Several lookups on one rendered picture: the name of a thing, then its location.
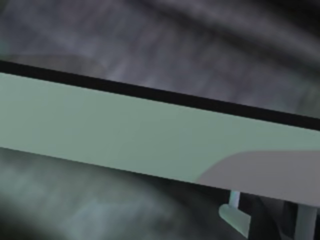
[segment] gray curved patch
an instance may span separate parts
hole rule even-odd
[[[206,171],[197,183],[320,207],[320,151],[255,151],[235,154]]]

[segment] blurry background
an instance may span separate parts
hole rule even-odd
[[[313,0],[0,0],[10,62],[320,117]]]

